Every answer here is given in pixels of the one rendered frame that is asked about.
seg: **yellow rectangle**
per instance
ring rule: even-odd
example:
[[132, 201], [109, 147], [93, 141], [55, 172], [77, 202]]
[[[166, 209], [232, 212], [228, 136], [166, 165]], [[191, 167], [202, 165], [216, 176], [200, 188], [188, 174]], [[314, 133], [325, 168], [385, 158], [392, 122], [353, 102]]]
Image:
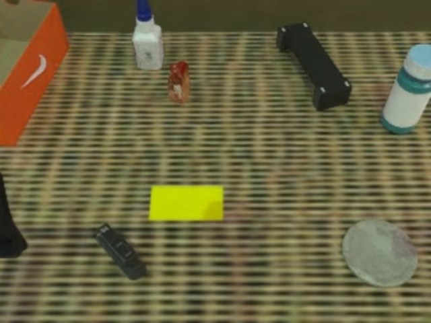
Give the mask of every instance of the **yellow rectangle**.
[[222, 186], [153, 186], [150, 221], [222, 221]]

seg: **gray disc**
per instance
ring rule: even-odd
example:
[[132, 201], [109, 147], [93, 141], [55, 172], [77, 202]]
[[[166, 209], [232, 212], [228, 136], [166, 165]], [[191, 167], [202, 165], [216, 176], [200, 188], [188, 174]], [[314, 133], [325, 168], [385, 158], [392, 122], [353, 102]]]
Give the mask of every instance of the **gray disc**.
[[401, 286], [413, 277], [418, 265], [409, 237], [382, 220], [365, 220], [349, 228], [342, 248], [350, 270], [378, 287]]

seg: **orange box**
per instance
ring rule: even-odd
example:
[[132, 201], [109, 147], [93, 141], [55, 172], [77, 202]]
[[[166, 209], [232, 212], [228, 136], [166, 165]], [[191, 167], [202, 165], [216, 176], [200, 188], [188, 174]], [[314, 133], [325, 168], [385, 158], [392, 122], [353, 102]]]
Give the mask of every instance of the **orange box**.
[[0, 0], [0, 145], [17, 144], [68, 49], [57, 4]]

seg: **nike swoosh logo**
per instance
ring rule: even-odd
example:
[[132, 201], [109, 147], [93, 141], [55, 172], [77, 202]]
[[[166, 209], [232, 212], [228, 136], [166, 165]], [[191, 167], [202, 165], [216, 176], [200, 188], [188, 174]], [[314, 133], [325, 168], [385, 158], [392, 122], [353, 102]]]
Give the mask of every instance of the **nike swoosh logo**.
[[38, 67], [38, 69], [33, 73], [32, 76], [30, 76], [30, 78], [27, 80], [27, 82], [25, 82], [23, 84], [23, 86], [21, 87], [21, 89], [24, 89], [28, 84], [32, 83], [35, 79], [37, 79], [40, 74], [42, 74], [43, 72], [45, 72], [46, 69], [46, 58], [43, 55], [39, 55], [40, 58], [40, 65]]

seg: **yellow sponge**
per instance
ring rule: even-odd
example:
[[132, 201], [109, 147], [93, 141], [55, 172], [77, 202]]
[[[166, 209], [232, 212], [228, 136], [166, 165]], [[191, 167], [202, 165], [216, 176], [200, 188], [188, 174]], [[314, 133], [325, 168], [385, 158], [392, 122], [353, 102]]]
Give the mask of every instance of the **yellow sponge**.
[[222, 186], [153, 186], [150, 221], [222, 221]]

